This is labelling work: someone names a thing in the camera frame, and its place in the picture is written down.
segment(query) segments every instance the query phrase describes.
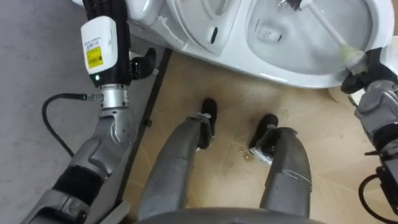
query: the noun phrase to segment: gray metal leg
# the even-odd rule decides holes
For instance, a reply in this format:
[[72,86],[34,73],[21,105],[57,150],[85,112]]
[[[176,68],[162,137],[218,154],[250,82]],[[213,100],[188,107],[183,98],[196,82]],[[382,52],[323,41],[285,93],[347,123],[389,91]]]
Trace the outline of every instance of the gray metal leg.
[[200,126],[186,120],[165,143],[142,193],[139,220],[184,208]]
[[290,132],[283,132],[275,146],[260,207],[308,218],[312,178],[304,146]]

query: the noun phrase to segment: cleaning brush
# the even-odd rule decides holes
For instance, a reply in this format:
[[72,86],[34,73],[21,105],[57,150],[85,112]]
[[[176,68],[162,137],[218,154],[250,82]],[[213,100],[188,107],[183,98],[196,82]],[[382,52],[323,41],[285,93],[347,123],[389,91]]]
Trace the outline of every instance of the cleaning brush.
[[366,65],[366,54],[363,50],[348,45],[345,39],[337,32],[330,22],[323,16],[319,8],[313,3],[314,0],[285,0],[295,10],[309,8],[312,14],[318,19],[321,25],[328,31],[333,40],[340,46],[340,60],[353,75],[368,70]]

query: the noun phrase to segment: gray floor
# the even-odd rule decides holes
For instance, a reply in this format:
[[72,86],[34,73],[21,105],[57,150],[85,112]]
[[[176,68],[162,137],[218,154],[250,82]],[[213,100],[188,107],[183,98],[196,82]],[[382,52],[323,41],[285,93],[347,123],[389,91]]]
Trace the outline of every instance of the gray floor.
[[[40,110],[50,96],[96,89],[85,71],[80,27],[82,8],[71,1],[13,0],[0,7],[0,217],[19,223],[70,158],[46,130]],[[133,41],[144,53],[147,43]],[[137,120],[144,112],[154,77],[130,89]],[[49,120],[72,148],[91,136],[99,110],[93,102],[59,100]]]

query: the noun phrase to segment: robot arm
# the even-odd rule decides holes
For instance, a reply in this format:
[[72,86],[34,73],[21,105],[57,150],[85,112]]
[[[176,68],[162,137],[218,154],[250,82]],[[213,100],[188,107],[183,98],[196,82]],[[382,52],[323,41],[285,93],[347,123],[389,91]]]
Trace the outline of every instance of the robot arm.
[[84,223],[104,183],[127,156],[137,129],[128,86],[155,69],[156,52],[129,59],[125,1],[84,0],[89,21],[81,28],[86,69],[99,88],[101,110],[93,136],[73,156],[52,189],[28,214],[28,223]]
[[[366,155],[379,156],[381,160],[373,177],[381,181],[384,195],[398,215],[398,38],[383,49],[370,50],[367,55],[368,71],[349,75],[341,90],[348,94],[364,90],[359,98],[351,98],[357,106],[355,116],[376,149]],[[361,202],[375,218],[392,223],[375,214],[364,202],[363,189],[371,179],[359,188]]]

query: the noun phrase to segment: black cable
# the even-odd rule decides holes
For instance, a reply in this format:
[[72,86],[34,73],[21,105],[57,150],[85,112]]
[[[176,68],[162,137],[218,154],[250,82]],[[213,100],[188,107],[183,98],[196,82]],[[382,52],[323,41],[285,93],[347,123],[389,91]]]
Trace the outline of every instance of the black cable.
[[398,224],[398,222],[395,222],[395,221],[393,221],[393,220],[389,220],[389,219],[387,219],[387,218],[384,218],[384,217],[380,216],[379,214],[377,214],[376,212],[374,212],[374,211],[369,207],[368,203],[366,203],[366,201],[365,201],[365,197],[364,197],[364,190],[365,190],[365,187],[367,186],[367,184],[368,184],[370,181],[372,181],[372,180],[374,180],[374,179],[377,179],[377,178],[379,178],[379,177],[377,176],[377,174],[373,174],[373,175],[370,175],[369,177],[367,177],[366,179],[364,179],[364,180],[362,181],[362,183],[361,183],[361,185],[359,185],[359,189],[358,189],[359,200],[361,201],[361,204],[362,204],[362,206],[365,208],[365,210],[366,210],[371,216],[373,216],[375,219],[377,219],[377,220],[379,220],[379,221],[381,221],[381,222],[387,223],[387,224]]
[[61,144],[61,146],[66,150],[70,157],[73,157],[75,154],[72,150],[67,146],[67,144],[62,140],[62,138],[54,131],[51,127],[49,120],[47,119],[47,107],[51,102],[57,99],[71,99],[71,100],[86,100],[86,94],[74,94],[74,93],[61,93],[55,96],[51,96],[48,98],[42,107],[42,117],[45,127],[50,131],[51,135]]

